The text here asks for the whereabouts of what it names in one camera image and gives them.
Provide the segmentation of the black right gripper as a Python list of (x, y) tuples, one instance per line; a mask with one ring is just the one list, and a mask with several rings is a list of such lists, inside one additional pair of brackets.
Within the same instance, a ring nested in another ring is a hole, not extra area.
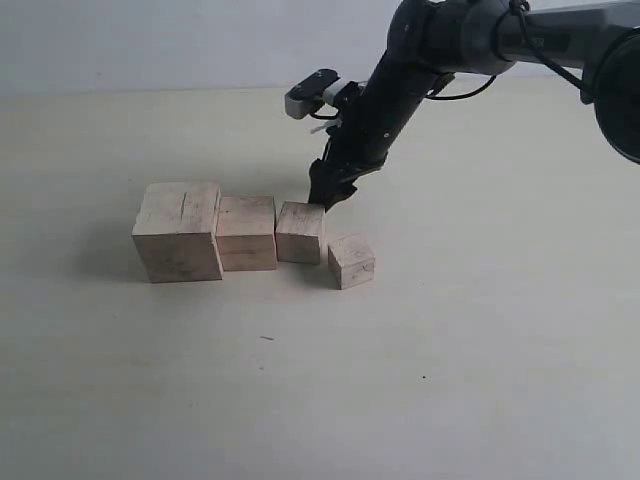
[(323, 91), (321, 99), (337, 110), (338, 118), (327, 130), (322, 158), (309, 168), (307, 203), (328, 212), (356, 193), (351, 175), (366, 175), (386, 161), (391, 145), (415, 113), (415, 81), (370, 79), (360, 85), (340, 79)]

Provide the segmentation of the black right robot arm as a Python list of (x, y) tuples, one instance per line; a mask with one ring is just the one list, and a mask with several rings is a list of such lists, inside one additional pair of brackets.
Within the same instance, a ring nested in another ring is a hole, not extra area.
[(368, 81), (335, 95), (337, 117), (309, 169), (309, 203), (330, 209), (351, 197), (422, 101), (437, 99), (456, 74), (495, 80), (518, 62), (544, 65), (574, 86), (607, 142), (638, 162), (638, 2), (535, 11), (526, 1), (404, 1)]

